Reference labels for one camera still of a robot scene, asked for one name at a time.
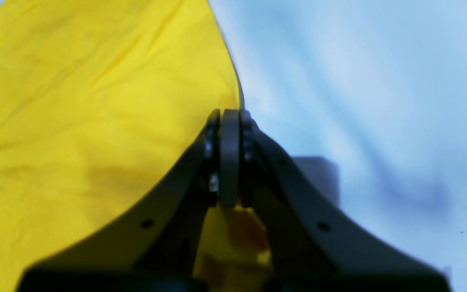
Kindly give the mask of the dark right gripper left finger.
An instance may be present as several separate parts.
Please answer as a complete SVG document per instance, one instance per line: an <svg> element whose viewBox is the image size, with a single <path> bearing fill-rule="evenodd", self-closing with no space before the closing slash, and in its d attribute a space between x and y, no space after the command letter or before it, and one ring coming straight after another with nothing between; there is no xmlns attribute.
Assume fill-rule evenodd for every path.
<svg viewBox="0 0 467 292"><path fill-rule="evenodd" d="M210 205L220 111L140 201L93 235L34 264L19 292L207 292L192 276Z"/></svg>

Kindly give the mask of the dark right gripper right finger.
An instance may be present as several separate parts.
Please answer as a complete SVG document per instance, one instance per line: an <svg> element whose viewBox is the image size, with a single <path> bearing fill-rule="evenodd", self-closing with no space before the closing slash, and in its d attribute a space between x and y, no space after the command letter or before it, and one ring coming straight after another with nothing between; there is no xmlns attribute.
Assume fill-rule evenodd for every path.
<svg viewBox="0 0 467 292"><path fill-rule="evenodd" d="M330 203L242 111L242 204L266 228L264 292L449 292L441 272L382 242Z"/></svg>

